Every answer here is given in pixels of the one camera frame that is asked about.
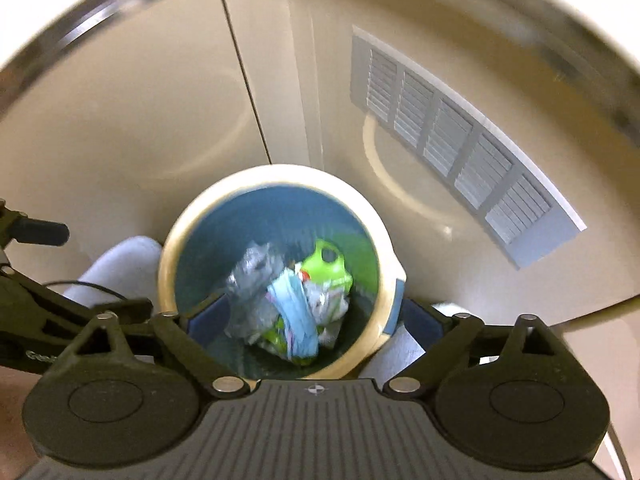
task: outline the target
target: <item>ventilation grille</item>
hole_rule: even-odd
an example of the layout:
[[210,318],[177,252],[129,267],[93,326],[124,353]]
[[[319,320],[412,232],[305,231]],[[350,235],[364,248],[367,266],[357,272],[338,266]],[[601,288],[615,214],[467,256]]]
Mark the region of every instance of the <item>ventilation grille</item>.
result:
[[459,94],[402,53],[356,30],[351,100],[440,179],[519,267],[586,226],[514,143]]
[[424,126],[433,92],[415,77],[404,73],[394,128],[414,148]]
[[485,136],[480,136],[456,179],[456,189],[478,209],[510,169],[507,158]]
[[449,174],[471,131],[471,123],[443,100],[427,138],[423,156],[444,176]]
[[369,59],[369,83],[367,85],[367,105],[383,121],[388,120],[391,110],[391,96],[396,85],[398,67],[388,57],[371,49]]
[[544,197],[521,176],[487,213],[486,221],[509,244],[550,209]]

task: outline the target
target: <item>black cable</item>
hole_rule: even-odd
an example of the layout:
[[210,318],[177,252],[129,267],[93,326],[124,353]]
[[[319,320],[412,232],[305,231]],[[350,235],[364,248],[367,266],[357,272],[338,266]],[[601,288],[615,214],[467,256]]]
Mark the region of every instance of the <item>black cable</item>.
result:
[[100,290],[102,292],[105,292],[107,294],[111,294],[112,296],[115,296],[116,298],[118,298],[119,300],[122,301],[127,301],[127,298],[125,298],[122,294],[120,294],[119,292],[116,292],[115,290],[111,290],[110,288],[107,288],[105,286],[101,286],[98,285],[97,283],[89,283],[89,282],[80,282],[78,280],[59,280],[57,282],[47,282],[47,283],[43,283],[42,286],[46,286],[47,288],[50,286],[55,286],[55,285],[81,285],[81,286],[90,286],[91,288],[95,288],[97,290]]

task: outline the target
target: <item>crosshair symbol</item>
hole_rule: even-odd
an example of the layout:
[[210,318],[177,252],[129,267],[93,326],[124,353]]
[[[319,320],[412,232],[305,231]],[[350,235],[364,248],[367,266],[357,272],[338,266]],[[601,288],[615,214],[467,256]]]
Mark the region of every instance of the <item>crosshair symbol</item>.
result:
[[318,396],[323,392],[325,392],[327,388],[322,386],[322,384],[314,384],[313,386],[309,386],[308,388],[305,388],[305,390],[307,390],[312,395]]

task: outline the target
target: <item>silver screw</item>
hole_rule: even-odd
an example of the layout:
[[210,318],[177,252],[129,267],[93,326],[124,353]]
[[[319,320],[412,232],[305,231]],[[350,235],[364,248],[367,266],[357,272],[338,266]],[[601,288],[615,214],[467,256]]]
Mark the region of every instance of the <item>silver screw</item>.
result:
[[420,389],[420,381],[413,377],[396,377],[389,381],[389,387],[398,394],[412,394]]
[[244,387],[244,381],[240,377],[218,377],[213,381],[213,389],[221,394],[232,394],[239,392]]

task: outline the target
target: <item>circular opening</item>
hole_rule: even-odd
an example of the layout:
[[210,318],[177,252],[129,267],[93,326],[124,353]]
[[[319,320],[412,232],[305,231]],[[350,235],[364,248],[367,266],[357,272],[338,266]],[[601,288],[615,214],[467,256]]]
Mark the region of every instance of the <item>circular opening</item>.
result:
[[345,354],[373,312],[378,295],[378,260],[361,222],[343,205],[312,189],[270,186],[250,190],[210,211],[189,234],[178,260],[175,301],[181,313],[194,314],[199,303],[224,290],[226,278],[252,242],[274,244],[289,264],[312,254],[318,239],[340,251],[353,277],[350,307],[333,349],[320,347],[310,365],[298,366],[229,338],[224,333],[229,317],[226,301],[198,315],[200,326],[193,338],[217,362],[252,380],[305,377]]

